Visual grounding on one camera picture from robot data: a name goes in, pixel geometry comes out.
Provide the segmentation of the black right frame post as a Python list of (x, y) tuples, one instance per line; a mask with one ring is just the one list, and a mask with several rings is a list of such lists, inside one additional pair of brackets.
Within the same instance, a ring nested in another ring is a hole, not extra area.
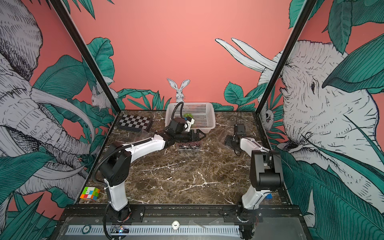
[(288, 60), (288, 57), (290, 56), (290, 54), (292, 53), (293, 51), (293, 48), (316, 4), (316, 0), (308, 0), (308, 1), (305, 1), (304, 2), (304, 5), (301, 9), (301, 12), (299, 14), (299, 17), (297, 19), (297, 22), (295, 23), (294, 25), (294, 28), (291, 32), (291, 35), (286, 43), (286, 46), (282, 52), (282, 55), (278, 61), (278, 64), (272, 74), (272, 77), (266, 87), (266, 90), (263, 94), (263, 97), (261, 99), (261, 101), (259, 102), (259, 105), (256, 109), (256, 115), (259, 115), (267, 101), (267, 98), (268, 96), (270, 95), (270, 93), (272, 92), (273, 90), (273, 87), (275, 86), (276, 84), (276, 81), (279, 79), (280, 77), (280, 74), (282, 73), (283, 71), (283, 68)]

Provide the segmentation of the black frame post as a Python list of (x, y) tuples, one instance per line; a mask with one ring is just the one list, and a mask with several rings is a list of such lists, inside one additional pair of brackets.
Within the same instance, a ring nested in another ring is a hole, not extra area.
[(84, 58), (85, 62), (87, 63), (88, 67), (90, 68), (92, 74), (98, 81), (98, 83), (101, 85), (101, 88), (103, 89), (104, 93), (106, 94), (107, 98), (112, 104), (112, 107), (114, 111), (119, 114), (121, 112), (121, 109), (113, 97), (109, 86), (104, 80), (104, 77), (98, 67), (98, 65), (95, 62), (95, 59), (93, 58), (91, 52), (89, 51), (83, 37), (79, 33), (76, 25), (74, 24), (67, 8), (65, 7), (64, 3), (62, 1), (52, 0), (49, 1), (54, 10), (56, 11), (57, 15), (59, 16), (60, 20), (62, 21), (63, 25), (65, 26), (66, 30), (70, 34), (72, 40), (74, 41), (75, 45), (77, 46), (78, 50), (80, 51), (82, 57)]
[(259, 115), (267, 101), (267, 98), (268, 96), (270, 95), (270, 93), (272, 92), (273, 90), (273, 87), (275, 86), (276, 84), (276, 81), (279, 79), (280, 77), (280, 74), (282, 73), (283, 71), (283, 68), (288, 60), (288, 57), (290, 56), (290, 54), (292, 53), (293, 51), (293, 48), (316, 4), (316, 0), (308, 0), (308, 1), (305, 1), (304, 2), (304, 5), (301, 9), (301, 12), (299, 14), (299, 17), (297, 19), (297, 22), (295, 23), (294, 25), (294, 28), (291, 32), (291, 35), (286, 43), (286, 46), (282, 52), (282, 55), (278, 61), (278, 64), (272, 74), (272, 77), (266, 87), (266, 90), (263, 94), (263, 97), (261, 99), (261, 101), (259, 102), (259, 105), (256, 109), (256, 115)]

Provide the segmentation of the colourful rubik cube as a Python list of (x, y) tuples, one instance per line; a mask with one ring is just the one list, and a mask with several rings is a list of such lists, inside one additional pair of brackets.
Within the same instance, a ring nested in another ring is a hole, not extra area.
[(96, 201), (99, 194), (100, 189), (96, 187), (85, 187), (80, 195), (80, 199)]

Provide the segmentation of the white perforated plastic basket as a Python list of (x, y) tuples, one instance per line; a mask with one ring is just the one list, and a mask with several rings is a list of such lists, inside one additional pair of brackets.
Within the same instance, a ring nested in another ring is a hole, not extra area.
[[(171, 103), (167, 107), (165, 127), (171, 122), (172, 113), (177, 103)], [(192, 114), (195, 120), (191, 130), (200, 129), (204, 133), (209, 133), (216, 127), (214, 107), (211, 103), (184, 103), (183, 115)], [(177, 108), (174, 117), (180, 117), (180, 106)]]

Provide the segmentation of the green grape bunch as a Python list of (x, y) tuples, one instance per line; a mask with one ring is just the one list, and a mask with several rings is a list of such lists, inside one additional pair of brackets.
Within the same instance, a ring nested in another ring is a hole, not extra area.
[(192, 118), (192, 119), (194, 118), (192, 114), (184, 114), (183, 116), (184, 118)]

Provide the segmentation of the black front mounting rail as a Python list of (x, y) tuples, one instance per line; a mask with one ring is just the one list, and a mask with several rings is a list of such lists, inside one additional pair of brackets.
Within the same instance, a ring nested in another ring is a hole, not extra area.
[(132, 204), (120, 212), (106, 210), (105, 204), (77, 204), (66, 208), (60, 222), (69, 218), (106, 217), (111, 223), (142, 223), (144, 218), (222, 218), (226, 223), (244, 225), (262, 223), (266, 218), (296, 218), (304, 223), (304, 217), (298, 206), (261, 205), (247, 210), (240, 205), (144, 205)]

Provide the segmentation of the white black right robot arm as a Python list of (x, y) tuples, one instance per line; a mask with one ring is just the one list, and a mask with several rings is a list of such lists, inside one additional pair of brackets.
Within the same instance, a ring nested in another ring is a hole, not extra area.
[(268, 194), (284, 185), (281, 159), (250, 137), (228, 135), (225, 144), (234, 151), (244, 151), (251, 157), (251, 185), (242, 196), (242, 206), (247, 210), (258, 209)]

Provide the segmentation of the black left frame post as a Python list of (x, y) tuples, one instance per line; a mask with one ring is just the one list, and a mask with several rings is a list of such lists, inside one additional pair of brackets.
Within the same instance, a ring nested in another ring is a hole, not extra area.
[(76, 25), (74, 24), (67, 8), (65, 7), (64, 3), (62, 1), (52, 0), (49, 1), (54, 10), (56, 11), (57, 15), (59, 16), (60, 20), (62, 21), (63, 25), (65, 26), (66, 30), (70, 34), (72, 40), (74, 41), (75, 45), (77, 46), (78, 50), (80, 51), (82, 57), (84, 58), (85, 62), (87, 63), (88, 67), (90, 68), (92, 74), (98, 81), (98, 83), (101, 85), (101, 88), (103, 89), (104, 93), (106, 94), (107, 98), (112, 104), (112, 107), (114, 111), (119, 114), (121, 112), (121, 109), (113, 97), (109, 86), (104, 80), (104, 77), (98, 67), (98, 65), (95, 62), (95, 59), (93, 58), (91, 52), (89, 51), (83, 37), (79, 33)]

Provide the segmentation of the purple grape bunch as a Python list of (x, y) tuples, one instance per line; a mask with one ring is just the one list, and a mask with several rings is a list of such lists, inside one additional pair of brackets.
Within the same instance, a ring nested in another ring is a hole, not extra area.
[(197, 143), (185, 143), (185, 144), (179, 145), (179, 149), (181, 150), (196, 150), (200, 148), (201, 148), (200, 144), (197, 144)]

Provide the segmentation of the clear plastic clamshell container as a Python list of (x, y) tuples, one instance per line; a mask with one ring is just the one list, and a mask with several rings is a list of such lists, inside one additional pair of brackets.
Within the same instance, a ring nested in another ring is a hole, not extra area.
[(201, 150), (200, 142), (177, 143), (176, 146), (181, 152), (199, 152)]

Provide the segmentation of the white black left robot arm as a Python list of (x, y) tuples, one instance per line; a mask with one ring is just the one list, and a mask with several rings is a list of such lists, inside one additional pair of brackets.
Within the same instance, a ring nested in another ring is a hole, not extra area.
[(113, 145), (95, 168), (93, 180), (104, 186), (107, 190), (108, 203), (112, 209), (120, 212), (129, 205), (125, 181), (132, 162), (152, 152), (166, 149), (175, 143), (199, 142), (206, 136), (199, 129), (181, 133), (163, 130), (139, 142)]

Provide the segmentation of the black white chessboard box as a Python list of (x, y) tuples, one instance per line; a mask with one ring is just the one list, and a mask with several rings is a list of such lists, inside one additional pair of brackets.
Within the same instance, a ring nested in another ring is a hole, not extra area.
[(135, 116), (135, 115), (122, 115), (117, 123), (117, 127), (122, 130), (131, 132), (148, 132), (152, 127), (153, 119), (150, 117)]

